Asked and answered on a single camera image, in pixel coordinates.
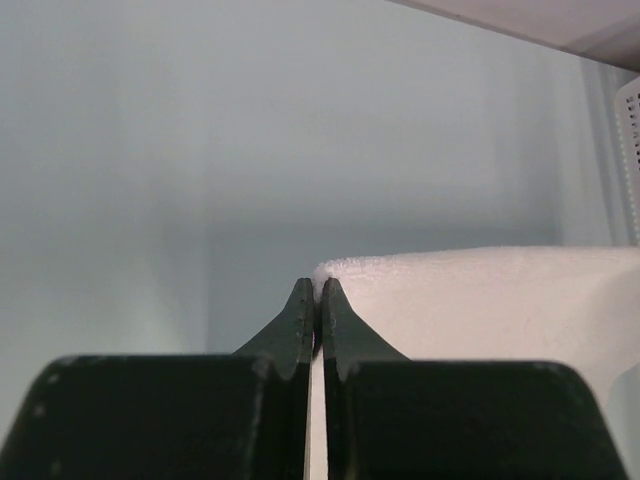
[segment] fabric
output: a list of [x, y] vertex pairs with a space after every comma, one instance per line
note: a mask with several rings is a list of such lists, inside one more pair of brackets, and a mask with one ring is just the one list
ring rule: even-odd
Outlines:
[[[640, 250], [500, 247], [334, 260], [354, 311], [412, 359], [553, 360], [604, 404], [640, 362]], [[312, 371], [311, 478], [326, 477], [322, 371]]]

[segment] white towel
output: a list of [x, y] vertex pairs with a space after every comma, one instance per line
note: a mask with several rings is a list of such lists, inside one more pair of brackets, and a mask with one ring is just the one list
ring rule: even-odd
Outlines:
[[[535, 359], [574, 367], [606, 402], [640, 362], [640, 250], [483, 248], [334, 260], [355, 312], [412, 359]], [[326, 479], [323, 371], [313, 366], [311, 479]]]

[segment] white basket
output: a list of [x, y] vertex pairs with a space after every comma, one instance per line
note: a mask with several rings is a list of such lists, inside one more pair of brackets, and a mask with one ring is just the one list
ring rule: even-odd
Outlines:
[[640, 77], [618, 91], [615, 111], [635, 240], [640, 243]]

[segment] white plastic container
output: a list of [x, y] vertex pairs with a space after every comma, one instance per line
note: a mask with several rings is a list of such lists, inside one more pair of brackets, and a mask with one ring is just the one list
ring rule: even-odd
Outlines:
[[4, 2], [0, 43], [0, 431], [50, 359], [231, 351], [329, 258], [633, 238], [613, 67], [369, 0]]

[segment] cloth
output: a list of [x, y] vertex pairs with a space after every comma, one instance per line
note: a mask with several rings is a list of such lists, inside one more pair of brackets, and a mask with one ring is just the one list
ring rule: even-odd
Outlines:
[[[412, 359], [553, 360], [604, 404], [640, 362], [640, 250], [500, 247], [334, 260], [354, 311]], [[322, 369], [312, 368], [311, 479], [326, 477]]]

